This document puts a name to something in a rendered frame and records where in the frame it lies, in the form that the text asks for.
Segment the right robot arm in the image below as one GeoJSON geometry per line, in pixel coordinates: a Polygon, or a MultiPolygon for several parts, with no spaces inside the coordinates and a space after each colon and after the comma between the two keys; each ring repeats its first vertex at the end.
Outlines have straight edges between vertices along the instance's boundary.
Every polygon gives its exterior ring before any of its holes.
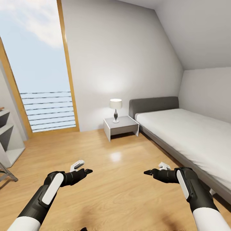
{"type": "Polygon", "coordinates": [[[180,167],[171,170],[170,166],[163,162],[158,166],[160,169],[154,168],[144,174],[164,183],[180,184],[190,204],[198,231],[231,231],[214,204],[211,193],[203,187],[192,168],[180,167]]]}

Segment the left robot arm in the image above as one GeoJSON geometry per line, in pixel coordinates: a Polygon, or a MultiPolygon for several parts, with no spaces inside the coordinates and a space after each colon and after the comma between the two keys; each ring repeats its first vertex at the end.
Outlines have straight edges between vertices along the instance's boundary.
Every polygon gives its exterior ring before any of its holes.
{"type": "Polygon", "coordinates": [[[71,166],[70,172],[54,171],[48,174],[41,186],[7,231],[39,231],[60,187],[74,185],[93,172],[84,168],[79,160],[71,166]]]}

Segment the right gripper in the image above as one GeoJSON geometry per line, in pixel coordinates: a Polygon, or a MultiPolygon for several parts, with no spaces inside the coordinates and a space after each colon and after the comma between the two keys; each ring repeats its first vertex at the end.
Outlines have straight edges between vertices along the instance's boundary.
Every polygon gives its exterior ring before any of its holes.
{"type": "Polygon", "coordinates": [[[144,174],[151,175],[153,176],[154,179],[159,180],[164,183],[172,183],[169,181],[169,178],[168,178],[169,171],[170,170],[159,170],[159,169],[154,168],[152,170],[145,171],[144,174]]]}

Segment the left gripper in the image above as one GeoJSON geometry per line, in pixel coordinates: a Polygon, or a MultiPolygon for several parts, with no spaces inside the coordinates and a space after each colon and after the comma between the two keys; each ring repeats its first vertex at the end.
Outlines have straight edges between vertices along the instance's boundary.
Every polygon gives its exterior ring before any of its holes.
{"type": "Polygon", "coordinates": [[[93,172],[93,170],[84,170],[84,168],[80,169],[79,171],[70,172],[72,174],[72,182],[70,183],[70,185],[72,186],[75,183],[78,183],[80,180],[84,179],[87,176],[87,174],[90,174],[91,172],[93,172]]]}

